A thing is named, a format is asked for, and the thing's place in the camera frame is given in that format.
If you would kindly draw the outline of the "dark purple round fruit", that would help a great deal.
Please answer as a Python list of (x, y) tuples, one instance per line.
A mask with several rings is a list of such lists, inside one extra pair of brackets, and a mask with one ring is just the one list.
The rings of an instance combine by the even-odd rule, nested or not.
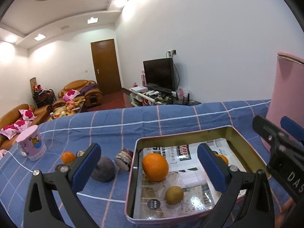
[(107, 182), (115, 175), (115, 165), (108, 157), (101, 156), (95, 166), (91, 178), (99, 182)]

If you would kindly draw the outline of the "large orange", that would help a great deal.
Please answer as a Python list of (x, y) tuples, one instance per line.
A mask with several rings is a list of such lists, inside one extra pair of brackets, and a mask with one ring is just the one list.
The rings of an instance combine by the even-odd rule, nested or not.
[(163, 181), (168, 172), (169, 165), (164, 156), (158, 153), (150, 153), (142, 159), (143, 171), (149, 181)]

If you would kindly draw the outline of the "dark round pastry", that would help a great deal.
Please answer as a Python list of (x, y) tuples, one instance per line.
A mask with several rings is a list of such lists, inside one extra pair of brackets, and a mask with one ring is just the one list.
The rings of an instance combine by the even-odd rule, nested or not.
[(68, 166), (65, 164), (58, 164), (55, 167), (55, 172), (63, 172), (64, 170), (68, 170)]

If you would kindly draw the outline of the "pink electric kettle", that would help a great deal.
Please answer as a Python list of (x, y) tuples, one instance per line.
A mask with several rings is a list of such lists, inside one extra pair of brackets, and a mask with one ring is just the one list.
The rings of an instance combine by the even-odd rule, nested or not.
[(278, 52), (275, 84), (266, 119), (278, 127), (284, 116), (303, 126), (303, 58)]

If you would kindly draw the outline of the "small orange in tin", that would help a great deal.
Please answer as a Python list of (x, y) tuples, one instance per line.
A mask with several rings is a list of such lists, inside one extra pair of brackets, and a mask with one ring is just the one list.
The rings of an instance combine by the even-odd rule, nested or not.
[(220, 155), (220, 154), (216, 154), (215, 156), (221, 158), (227, 165), (229, 165), (229, 161), (225, 156)]

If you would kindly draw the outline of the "small orange on cloth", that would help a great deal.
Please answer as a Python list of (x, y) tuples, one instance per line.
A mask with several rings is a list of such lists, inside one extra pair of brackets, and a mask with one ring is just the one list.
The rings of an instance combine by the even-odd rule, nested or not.
[(61, 160), (64, 164), (69, 164), (71, 162), (74, 162), (75, 159), (76, 159), (75, 154), (69, 151), (64, 152), (61, 156)]

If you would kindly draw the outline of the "purple-cream cut pastry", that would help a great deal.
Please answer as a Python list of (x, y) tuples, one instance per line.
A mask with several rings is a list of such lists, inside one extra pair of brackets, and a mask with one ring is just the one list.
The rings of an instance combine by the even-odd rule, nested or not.
[(77, 151), (76, 157), (77, 157), (77, 158), (78, 158), (78, 157), (81, 157), (81, 156), (83, 156), (84, 154), (85, 154), (85, 151), (83, 151), (83, 150)]

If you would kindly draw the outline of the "green-brown kiwi in tin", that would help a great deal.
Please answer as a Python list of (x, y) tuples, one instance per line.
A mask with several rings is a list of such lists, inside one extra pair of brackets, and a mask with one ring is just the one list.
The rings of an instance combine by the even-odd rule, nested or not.
[(170, 187), (165, 194), (165, 201), (169, 205), (176, 205), (183, 200), (183, 189), (179, 186)]

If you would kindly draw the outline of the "pink metal tin box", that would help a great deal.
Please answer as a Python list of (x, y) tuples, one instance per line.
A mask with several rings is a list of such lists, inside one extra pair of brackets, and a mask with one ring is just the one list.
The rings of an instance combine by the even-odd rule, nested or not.
[[(204, 143), (225, 156), (239, 170), (256, 172), (266, 163), (232, 126), (197, 132), (138, 139), (130, 169), (125, 216), (140, 227), (165, 226), (201, 218), (215, 206), (221, 193), (213, 187), (197, 156)], [(162, 155), (169, 166), (166, 178), (151, 182), (142, 160), (151, 153)]]

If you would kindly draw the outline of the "brown leather sofa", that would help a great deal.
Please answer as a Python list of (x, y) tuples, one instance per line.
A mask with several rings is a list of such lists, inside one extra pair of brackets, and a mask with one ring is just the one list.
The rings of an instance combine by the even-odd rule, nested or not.
[(50, 105), (35, 109), (21, 104), (1, 117), (1, 149), (10, 150), (21, 132), (47, 121), (51, 111)]

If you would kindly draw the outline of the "cluttered coffee table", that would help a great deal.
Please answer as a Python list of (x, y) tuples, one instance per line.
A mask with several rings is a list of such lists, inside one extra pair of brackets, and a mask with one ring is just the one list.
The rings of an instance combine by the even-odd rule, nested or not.
[(60, 117), (71, 116), (78, 113), (81, 113), (85, 110), (85, 100), (79, 99), (77, 101), (68, 101), (64, 104), (58, 105), (53, 108), (53, 112), (51, 113), (51, 119), (57, 119)]

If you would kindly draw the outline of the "black cluttered rack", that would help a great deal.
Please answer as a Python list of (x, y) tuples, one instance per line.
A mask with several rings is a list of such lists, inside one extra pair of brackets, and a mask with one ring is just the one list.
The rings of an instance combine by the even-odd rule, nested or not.
[(33, 100), (37, 108), (44, 107), (45, 105), (52, 105), (56, 100), (56, 95), (52, 89), (43, 89), (41, 85), (34, 85), (33, 89)]

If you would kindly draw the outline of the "pink floral cushion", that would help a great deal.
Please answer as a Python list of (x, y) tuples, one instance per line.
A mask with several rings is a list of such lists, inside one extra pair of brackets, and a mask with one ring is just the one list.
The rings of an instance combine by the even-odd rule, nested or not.
[(79, 94), (80, 94), (79, 91), (77, 91), (75, 89), (71, 89), (67, 93), (65, 93), (62, 98), (64, 101), (70, 101), (70, 100), (73, 100)]

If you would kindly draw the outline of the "black television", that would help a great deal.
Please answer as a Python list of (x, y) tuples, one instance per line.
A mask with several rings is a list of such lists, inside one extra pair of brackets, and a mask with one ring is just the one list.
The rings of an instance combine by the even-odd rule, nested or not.
[(143, 66), (146, 86), (149, 89), (175, 90), (176, 84), (172, 58), (143, 61)]

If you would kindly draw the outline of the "white tv stand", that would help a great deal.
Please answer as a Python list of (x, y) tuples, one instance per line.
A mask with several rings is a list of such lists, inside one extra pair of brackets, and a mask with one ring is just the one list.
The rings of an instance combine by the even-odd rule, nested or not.
[(134, 88), (128, 89), (130, 92), (129, 100), (134, 107), (155, 106), (155, 105), (173, 105), (175, 97), (172, 95), (162, 95), (158, 91), (138, 92)]

